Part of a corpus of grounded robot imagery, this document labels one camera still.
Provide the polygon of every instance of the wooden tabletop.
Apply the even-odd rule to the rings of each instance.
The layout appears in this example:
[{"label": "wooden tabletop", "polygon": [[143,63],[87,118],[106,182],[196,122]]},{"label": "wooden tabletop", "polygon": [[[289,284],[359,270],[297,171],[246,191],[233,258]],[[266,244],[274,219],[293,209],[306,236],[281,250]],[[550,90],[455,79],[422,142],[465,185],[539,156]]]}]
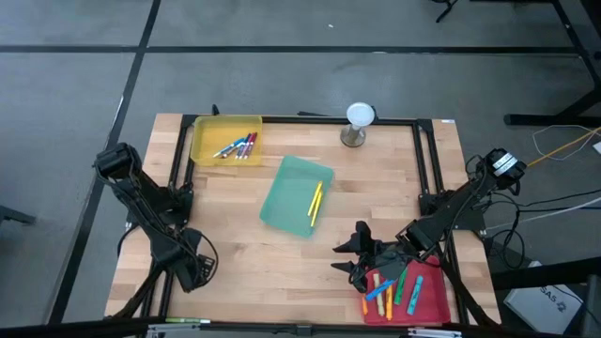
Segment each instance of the wooden tabletop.
[{"label": "wooden tabletop", "polygon": [[[180,120],[181,115],[159,114],[150,135],[144,170],[159,185],[168,181]],[[455,189],[467,179],[455,123],[433,120],[433,124],[445,188]],[[261,166],[194,168],[188,226],[201,230],[215,244],[220,262],[214,279],[189,294],[175,281],[170,316],[362,324],[359,294],[344,272],[330,267],[356,256],[334,253],[331,248],[349,239],[358,220],[369,224],[373,238],[391,240],[418,218],[419,174],[411,128],[371,126],[365,144],[358,148],[342,145],[340,129],[339,125],[266,123]],[[423,144],[427,151],[424,135]],[[311,238],[270,227],[258,217],[285,155],[334,171]],[[429,156],[425,157],[429,167]],[[182,161],[180,173],[185,164]],[[433,185],[431,176],[428,181]],[[204,244],[201,252],[208,253]],[[471,232],[455,231],[455,246],[463,282],[486,313],[500,322],[482,243]],[[150,260],[148,239],[142,230],[135,230],[123,243],[106,314],[125,305],[146,278]],[[457,321],[455,294],[448,281],[446,285],[452,320]],[[161,291],[159,281],[152,314],[158,312]]]}]

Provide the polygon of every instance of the orange cable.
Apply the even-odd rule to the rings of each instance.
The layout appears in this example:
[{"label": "orange cable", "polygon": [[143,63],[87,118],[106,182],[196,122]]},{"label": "orange cable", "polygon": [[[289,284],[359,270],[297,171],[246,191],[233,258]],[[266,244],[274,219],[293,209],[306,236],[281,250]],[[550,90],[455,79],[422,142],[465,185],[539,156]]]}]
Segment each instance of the orange cable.
[{"label": "orange cable", "polygon": [[580,136],[578,139],[576,139],[576,140],[574,140],[574,141],[572,141],[572,142],[570,142],[570,143],[567,143],[567,144],[565,144],[565,145],[563,145],[563,146],[560,146],[560,147],[558,147],[557,149],[555,149],[555,150],[551,151],[550,153],[546,154],[545,156],[543,156],[543,157],[540,157],[540,158],[538,158],[538,159],[536,159],[536,160],[534,160],[534,161],[532,161],[532,162],[528,163],[528,167],[530,168],[530,167],[532,167],[533,165],[535,165],[536,163],[538,163],[538,162],[540,162],[540,161],[542,161],[542,160],[544,160],[544,159],[548,159],[549,157],[551,157],[551,156],[553,156],[553,155],[557,154],[558,152],[560,152],[560,151],[562,151],[562,150],[566,149],[566,148],[567,148],[567,147],[569,147],[569,146],[572,146],[572,145],[574,145],[574,144],[576,144],[576,143],[578,143],[578,142],[580,142],[580,141],[584,140],[584,139],[585,139],[587,136],[591,135],[592,133],[598,132],[598,131],[601,131],[601,127],[597,128],[597,129],[595,129],[595,130],[593,130],[593,131],[589,131],[589,132],[585,133],[584,135]]}]

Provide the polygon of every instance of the red cloth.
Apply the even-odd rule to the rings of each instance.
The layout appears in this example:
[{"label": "red cloth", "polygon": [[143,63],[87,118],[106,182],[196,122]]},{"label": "red cloth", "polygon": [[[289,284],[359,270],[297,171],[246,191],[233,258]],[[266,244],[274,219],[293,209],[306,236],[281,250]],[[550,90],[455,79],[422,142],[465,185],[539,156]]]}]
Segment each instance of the red cloth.
[{"label": "red cloth", "polygon": [[[430,256],[427,259],[428,263],[438,264],[439,260],[435,256]],[[373,274],[378,273],[376,269],[373,269],[367,273],[367,294],[374,289],[374,277]],[[407,308],[411,294],[413,293],[413,286],[417,277],[421,275],[424,277],[422,282],[422,291],[417,300],[415,306],[415,313],[413,315],[407,314]],[[380,274],[380,284],[384,283],[384,279]],[[393,284],[393,301],[396,296],[396,287],[398,281]],[[386,291],[381,293],[382,299],[384,300],[384,309],[386,309]],[[449,303],[447,302],[446,289],[444,287],[444,279],[442,277],[442,270],[440,268],[429,267],[426,264],[420,264],[416,261],[411,261],[408,265],[407,278],[405,279],[405,285],[403,286],[403,294],[401,298],[401,304],[396,305],[393,303],[393,320],[388,321],[386,315],[380,316],[378,314],[378,304],[376,299],[367,302],[367,315],[363,316],[365,324],[368,325],[385,325],[385,324],[404,324],[404,325],[415,325],[415,324],[438,324],[447,323],[451,321],[451,313],[449,312]],[[360,299],[359,305],[362,311],[362,301]]]}]

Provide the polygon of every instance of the marker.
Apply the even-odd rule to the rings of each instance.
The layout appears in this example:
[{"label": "marker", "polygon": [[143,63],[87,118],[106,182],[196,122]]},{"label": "marker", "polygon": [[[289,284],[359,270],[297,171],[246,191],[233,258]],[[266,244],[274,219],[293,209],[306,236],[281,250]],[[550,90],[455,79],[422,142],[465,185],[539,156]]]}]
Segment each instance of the marker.
[{"label": "marker", "polygon": [[[374,273],[374,287],[379,287],[379,274]],[[384,302],[382,300],[382,294],[378,293],[378,297],[376,298],[376,302],[378,303],[378,314],[380,316],[384,316]]]},{"label": "marker", "polygon": [[236,146],[229,148],[229,150],[227,150],[224,154],[222,154],[222,158],[226,159],[229,156],[229,154],[231,154],[234,150],[240,148],[241,146],[244,146],[244,142],[240,142]]},{"label": "marker", "polygon": [[218,156],[223,155],[225,152],[227,152],[229,149],[237,146],[239,143],[241,143],[242,141],[244,141],[244,138],[239,138],[238,140],[236,140],[234,143],[232,143],[229,146],[226,146],[225,148],[221,149],[219,152],[217,152],[215,155],[213,155],[213,158],[216,158]]},{"label": "marker", "polygon": [[386,319],[393,320],[393,286],[386,289]]},{"label": "marker", "polygon": [[251,156],[251,151],[253,151],[254,140],[256,140],[256,135],[257,133],[254,133],[253,136],[251,136],[251,144],[248,146],[248,149],[246,149],[246,154],[244,154],[244,160],[248,159],[248,157]]},{"label": "marker", "polygon": [[413,315],[415,313],[415,305],[417,305],[417,298],[420,296],[420,291],[422,290],[422,282],[424,281],[424,277],[417,276],[417,280],[415,281],[415,286],[413,286],[413,293],[411,294],[411,300],[409,301],[409,307],[407,308],[407,315]]},{"label": "marker", "polygon": [[398,285],[396,286],[396,295],[394,295],[394,304],[401,305],[401,296],[403,296],[403,286],[405,286],[405,279],[407,278],[407,270],[409,266],[407,266],[403,273],[401,273],[401,277],[398,279]]},{"label": "marker", "polygon": [[243,141],[244,142],[244,146],[241,146],[238,149],[238,154],[236,155],[236,160],[240,158],[240,156],[242,155],[242,151],[244,150],[244,148],[246,147],[246,145],[248,145],[248,140],[250,140],[250,139],[251,139],[251,134],[248,133],[248,135],[246,136],[246,138]]},{"label": "marker", "polygon": [[311,217],[311,214],[313,213],[313,208],[316,206],[317,196],[319,195],[319,192],[321,191],[322,184],[323,184],[323,181],[319,181],[317,183],[316,191],[313,193],[313,200],[311,200],[311,206],[309,207],[309,212],[307,212],[307,216],[309,216],[309,217]]},{"label": "marker", "polygon": [[367,296],[365,296],[365,298],[369,301],[374,299],[375,297],[377,297],[379,294],[381,294],[382,292],[384,292],[386,290],[386,288],[390,285],[394,284],[394,280],[388,280],[386,282],[384,282],[380,287],[377,287],[370,292],[369,294],[367,294]]},{"label": "marker", "polygon": [[321,195],[322,193],[321,191],[319,191],[319,194],[317,195],[316,210],[313,214],[313,219],[311,220],[311,227],[313,227],[316,224],[317,213],[319,212],[319,206],[321,206]]}]

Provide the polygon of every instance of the yellow plastic tray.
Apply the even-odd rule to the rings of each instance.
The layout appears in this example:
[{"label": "yellow plastic tray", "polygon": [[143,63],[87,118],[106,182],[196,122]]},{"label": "yellow plastic tray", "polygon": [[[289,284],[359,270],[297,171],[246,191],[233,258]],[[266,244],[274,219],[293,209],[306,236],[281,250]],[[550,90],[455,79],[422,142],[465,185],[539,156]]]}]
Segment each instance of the yellow plastic tray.
[{"label": "yellow plastic tray", "polygon": [[[190,158],[198,165],[260,165],[263,120],[261,116],[229,115],[199,116],[194,121],[194,137]],[[249,132],[258,132],[254,140],[253,152],[246,160],[236,160],[234,150],[226,159],[213,155]]]}]

